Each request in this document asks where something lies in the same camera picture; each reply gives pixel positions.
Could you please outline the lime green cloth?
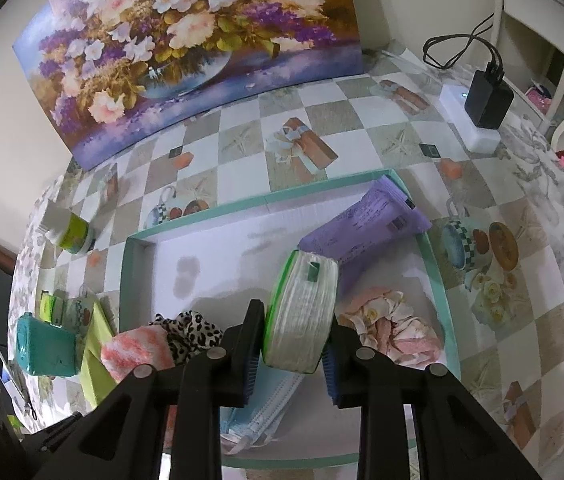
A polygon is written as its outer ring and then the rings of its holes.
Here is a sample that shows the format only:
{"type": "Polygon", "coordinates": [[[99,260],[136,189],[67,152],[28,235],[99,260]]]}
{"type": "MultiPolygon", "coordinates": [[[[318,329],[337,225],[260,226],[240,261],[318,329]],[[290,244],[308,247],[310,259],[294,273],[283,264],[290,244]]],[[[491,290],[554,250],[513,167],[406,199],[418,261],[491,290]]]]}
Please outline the lime green cloth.
{"type": "Polygon", "coordinates": [[[100,359],[100,352],[102,352],[104,344],[107,344],[112,338],[114,338],[114,332],[110,328],[99,302],[95,301],[88,333],[86,333],[84,339],[84,351],[79,374],[84,398],[91,408],[96,408],[117,386],[117,382],[111,377],[100,359]]]}

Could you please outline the pink white knitted cloth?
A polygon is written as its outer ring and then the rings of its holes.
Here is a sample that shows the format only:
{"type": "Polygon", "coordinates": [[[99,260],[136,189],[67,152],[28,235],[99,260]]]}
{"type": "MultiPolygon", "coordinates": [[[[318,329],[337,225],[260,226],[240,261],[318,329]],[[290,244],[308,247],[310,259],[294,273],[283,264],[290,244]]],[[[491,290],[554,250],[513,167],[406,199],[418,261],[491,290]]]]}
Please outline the pink white knitted cloth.
{"type": "Polygon", "coordinates": [[[100,360],[117,384],[142,364],[156,370],[175,366],[167,332],[158,325],[140,326],[112,337],[100,350],[100,360]]]}

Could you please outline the pink floral scrunchie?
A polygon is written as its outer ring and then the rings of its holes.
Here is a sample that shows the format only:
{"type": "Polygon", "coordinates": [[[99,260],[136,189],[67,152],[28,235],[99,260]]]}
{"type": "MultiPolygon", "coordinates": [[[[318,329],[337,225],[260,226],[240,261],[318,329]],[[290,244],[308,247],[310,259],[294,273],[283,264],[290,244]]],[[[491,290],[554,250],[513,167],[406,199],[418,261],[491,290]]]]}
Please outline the pink floral scrunchie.
{"type": "Polygon", "coordinates": [[[423,368],[442,355],[444,346],[434,328],[414,313],[398,290],[372,287],[360,292],[337,320],[358,334],[363,347],[398,365],[423,368]]]}

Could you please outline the leopard print scrunchie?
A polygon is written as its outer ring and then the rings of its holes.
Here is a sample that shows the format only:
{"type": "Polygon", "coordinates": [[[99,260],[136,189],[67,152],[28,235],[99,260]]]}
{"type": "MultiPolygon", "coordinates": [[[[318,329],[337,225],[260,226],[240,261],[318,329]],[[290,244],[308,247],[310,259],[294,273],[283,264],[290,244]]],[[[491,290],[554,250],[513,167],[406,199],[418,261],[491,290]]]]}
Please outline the leopard print scrunchie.
{"type": "Polygon", "coordinates": [[[175,365],[185,364],[197,354],[219,346],[223,338],[222,330],[195,310],[182,311],[175,318],[157,313],[152,325],[166,331],[175,365]]]}

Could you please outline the light blue face mask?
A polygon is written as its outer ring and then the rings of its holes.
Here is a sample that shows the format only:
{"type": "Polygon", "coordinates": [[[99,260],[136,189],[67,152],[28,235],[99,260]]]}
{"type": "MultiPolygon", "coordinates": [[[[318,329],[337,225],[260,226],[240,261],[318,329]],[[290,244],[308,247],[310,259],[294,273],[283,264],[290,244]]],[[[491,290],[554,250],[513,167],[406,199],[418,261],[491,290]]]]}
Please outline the light blue face mask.
{"type": "Polygon", "coordinates": [[[245,408],[220,408],[222,451],[236,455],[249,448],[261,448],[274,437],[304,374],[278,370],[260,364],[245,408]]]}

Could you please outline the green tissue pack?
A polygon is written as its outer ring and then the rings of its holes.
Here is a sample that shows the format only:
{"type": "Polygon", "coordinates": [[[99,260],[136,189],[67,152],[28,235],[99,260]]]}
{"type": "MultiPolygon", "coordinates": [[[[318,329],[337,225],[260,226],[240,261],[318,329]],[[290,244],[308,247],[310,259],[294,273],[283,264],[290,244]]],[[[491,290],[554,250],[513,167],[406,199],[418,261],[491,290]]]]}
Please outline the green tissue pack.
{"type": "Polygon", "coordinates": [[[65,300],[46,290],[41,292],[39,319],[54,326],[61,326],[64,319],[65,300]]]}
{"type": "Polygon", "coordinates": [[[298,374],[318,368],[334,318],[338,279],[335,260],[291,252],[265,315],[265,365],[298,374]]]}

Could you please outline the purple tissue packet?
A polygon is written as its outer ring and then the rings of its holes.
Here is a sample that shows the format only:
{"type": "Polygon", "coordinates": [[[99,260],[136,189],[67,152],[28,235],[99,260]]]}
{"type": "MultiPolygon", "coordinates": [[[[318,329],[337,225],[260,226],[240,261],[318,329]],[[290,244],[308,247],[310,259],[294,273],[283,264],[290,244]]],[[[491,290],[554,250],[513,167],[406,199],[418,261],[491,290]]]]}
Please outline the purple tissue packet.
{"type": "Polygon", "coordinates": [[[413,200],[383,176],[357,203],[304,236],[298,248],[344,266],[402,237],[425,233],[431,226],[413,200]]]}

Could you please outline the smartphone on stand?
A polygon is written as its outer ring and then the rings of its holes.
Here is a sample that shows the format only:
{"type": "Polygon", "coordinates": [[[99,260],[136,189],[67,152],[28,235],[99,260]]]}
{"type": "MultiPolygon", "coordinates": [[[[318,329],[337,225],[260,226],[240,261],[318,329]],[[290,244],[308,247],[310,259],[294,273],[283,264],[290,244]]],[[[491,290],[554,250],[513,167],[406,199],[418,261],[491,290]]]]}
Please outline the smartphone on stand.
{"type": "Polygon", "coordinates": [[[10,370],[7,361],[4,359],[0,351],[0,381],[8,393],[12,406],[14,407],[17,416],[22,415],[29,417],[32,420],[36,419],[36,413],[32,408],[31,402],[24,396],[21,388],[17,385],[12,371],[10,370]]]}

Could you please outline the teal plastic case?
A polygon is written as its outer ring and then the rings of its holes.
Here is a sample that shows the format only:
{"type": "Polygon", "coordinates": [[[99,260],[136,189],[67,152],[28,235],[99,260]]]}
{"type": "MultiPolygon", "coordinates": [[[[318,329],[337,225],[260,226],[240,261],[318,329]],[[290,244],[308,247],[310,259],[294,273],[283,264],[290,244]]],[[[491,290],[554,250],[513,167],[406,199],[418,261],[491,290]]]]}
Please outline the teal plastic case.
{"type": "Polygon", "coordinates": [[[18,318],[15,354],[17,364],[31,376],[70,377],[78,373],[76,336],[30,312],[18,318]]]}

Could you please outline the white tray teal rim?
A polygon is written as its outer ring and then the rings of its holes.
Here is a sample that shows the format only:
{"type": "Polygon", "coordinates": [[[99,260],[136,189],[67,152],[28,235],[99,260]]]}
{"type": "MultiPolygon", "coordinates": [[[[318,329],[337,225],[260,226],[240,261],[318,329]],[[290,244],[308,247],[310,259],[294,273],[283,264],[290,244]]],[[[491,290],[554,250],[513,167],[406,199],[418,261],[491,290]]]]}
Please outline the white tray teal rim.
{"type": "MultiPolygon", "coordinates": [[[[146,325],[157,314],[175,318],[185,310],[227,330],[243,322],[250,301],[274,308],[284,295],[287,260],[300,240],[359,202],[381,178],[405,185],[393,170],[363,172],[239,200],[129,236],[121,267],[120,330],[146,325]]],[[[402,292],[442,340],[440,363],[453,374],[460,372],[449,302],[427,235],[393,242],[348,284],[337,307],[344,309],[371,288],[402,292]]],[[[225,455],[222,462],[242,469],[353,464],[359,432],[359,410],[337,408],[322,370],[315,370],[303,376],[271,441],[225,455]]]]}

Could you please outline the white green pill bottle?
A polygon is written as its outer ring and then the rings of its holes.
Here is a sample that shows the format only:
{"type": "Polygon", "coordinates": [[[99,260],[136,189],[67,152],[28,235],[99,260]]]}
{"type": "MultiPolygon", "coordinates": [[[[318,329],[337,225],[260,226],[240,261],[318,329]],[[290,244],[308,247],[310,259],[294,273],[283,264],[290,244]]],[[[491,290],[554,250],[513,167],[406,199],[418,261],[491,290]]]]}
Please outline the white green pill bottle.
{"type": "Polygon", "coordinates": [[[38,230],[54,246],[73,256],[85,255],[94,246],[91,224],[53,200],[44,203],[38,230]]]}

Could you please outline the grey floral blanket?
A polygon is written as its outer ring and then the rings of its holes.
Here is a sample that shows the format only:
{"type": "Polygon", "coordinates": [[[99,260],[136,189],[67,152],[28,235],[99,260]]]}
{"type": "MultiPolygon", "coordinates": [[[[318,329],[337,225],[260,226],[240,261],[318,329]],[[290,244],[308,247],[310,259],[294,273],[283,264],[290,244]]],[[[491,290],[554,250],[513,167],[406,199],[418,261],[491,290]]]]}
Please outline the grey floral blanket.
{"type": "MultiPolygon", "coordinates": [[[[434,224],[461,205],[482,208],[511,229],[521,259],[518,289],[502,304],[506,324],[496,324],[485,298],[469,292],[458,271],[440,265],[461,372],[492,415],[501,414],[509,386],[521,385],[536,427],[525,456],[545,474],[564,478],[564,168],[544,136],[528,119],[509,114],[495,153],[480,155],[465,148],[449,119],[433,112],[357,127],[342,120],[322,124],[305,110],[295,116],[336,152],[320,179],[391,168],[434,224]]],[[[46,288],[90,289],[102,298],[108,318],[118,318],[125,240],[143,226],[160,196],[190,194],[217,206],[298,184],[293,167],[268,150],[284,122],[285,114],[233,120],[216,110],[140,141],[111,159],[120,180],[117,203],[99,197],[106,165],[85,171],[70,164],[46,196],[94,220],[100,259],[88,263],[62,252],[28,226],[9,321],[33,311],[46,288]]]]}

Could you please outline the white power strip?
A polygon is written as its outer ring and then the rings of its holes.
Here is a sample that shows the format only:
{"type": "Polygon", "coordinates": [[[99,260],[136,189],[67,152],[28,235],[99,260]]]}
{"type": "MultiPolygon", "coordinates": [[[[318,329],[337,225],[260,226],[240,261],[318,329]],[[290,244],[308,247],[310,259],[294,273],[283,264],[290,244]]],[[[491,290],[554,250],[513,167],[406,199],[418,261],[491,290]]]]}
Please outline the white power strip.
{"type": "Polygon", "coordinates": [[[451,122],[456,126],[460,139],[469,152],[478,155],[492,155],[501,141],[497,129],[476,127],[464,109],[468,89],[456,84],[444,84],[439,101],[451,122]]]}

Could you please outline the patterned checkered tablecloth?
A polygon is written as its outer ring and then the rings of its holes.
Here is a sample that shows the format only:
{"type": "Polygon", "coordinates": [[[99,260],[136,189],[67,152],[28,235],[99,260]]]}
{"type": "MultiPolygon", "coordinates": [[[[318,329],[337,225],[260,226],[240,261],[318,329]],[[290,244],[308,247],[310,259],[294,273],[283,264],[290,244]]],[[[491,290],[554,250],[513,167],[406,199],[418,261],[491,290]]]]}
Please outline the patterned checkered tablecloth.
{"type": "Polygon", "coordinates": [[[238,323],[299,240],[396,180],[431,220],[356,292],[400,290],[444,361],[546,479],[564,479],[564,168],[515,105],[494,154],[468,151],[447,83],[409,53],[359,76],[261,94],[142,140],[44,193],[94,223],[91,256],[29,228],[8,319],[42,292],[97,298],[116,330],[195,309],[238,323]]]}

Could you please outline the black power adapter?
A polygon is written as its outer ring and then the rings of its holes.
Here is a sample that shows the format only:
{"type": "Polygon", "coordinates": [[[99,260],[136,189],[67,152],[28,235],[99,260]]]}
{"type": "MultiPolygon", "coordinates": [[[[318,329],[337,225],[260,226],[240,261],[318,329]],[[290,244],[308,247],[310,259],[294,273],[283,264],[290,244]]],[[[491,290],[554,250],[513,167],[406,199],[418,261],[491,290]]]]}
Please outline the black power adapter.
{"type": "Polygon", "coordinates": [[[480,42],[490,52],[491,60],[484,70],[476,70],[464,110],[475,127],[497,130],[513,102],[513,91],[504,81],[499,51],[486,40],[480,42]]]}

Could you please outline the floral oil painting canvas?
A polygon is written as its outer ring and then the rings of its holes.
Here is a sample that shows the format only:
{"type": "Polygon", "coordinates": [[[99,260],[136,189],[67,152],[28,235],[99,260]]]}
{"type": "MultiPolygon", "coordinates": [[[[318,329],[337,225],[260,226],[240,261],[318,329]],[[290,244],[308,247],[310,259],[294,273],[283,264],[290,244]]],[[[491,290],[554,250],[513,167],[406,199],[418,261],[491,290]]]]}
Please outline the floral oil painting canvas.
{"type": "Polygon", "coordinates": [[[83,169],[206,110],[362,68],[353,0],[50,0],[14,51],[83,169]]]}

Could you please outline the white chair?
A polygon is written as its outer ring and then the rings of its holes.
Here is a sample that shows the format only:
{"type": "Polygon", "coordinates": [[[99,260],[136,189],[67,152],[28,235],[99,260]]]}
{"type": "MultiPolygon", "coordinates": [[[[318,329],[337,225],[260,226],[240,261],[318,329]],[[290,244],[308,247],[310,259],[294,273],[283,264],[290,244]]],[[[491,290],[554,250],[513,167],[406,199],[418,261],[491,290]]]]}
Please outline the white chair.
{"type": "Polygon", "coordinates": [[[534,126],[564,150],[564,0],[495,0],[491,42],[534,126]]]}

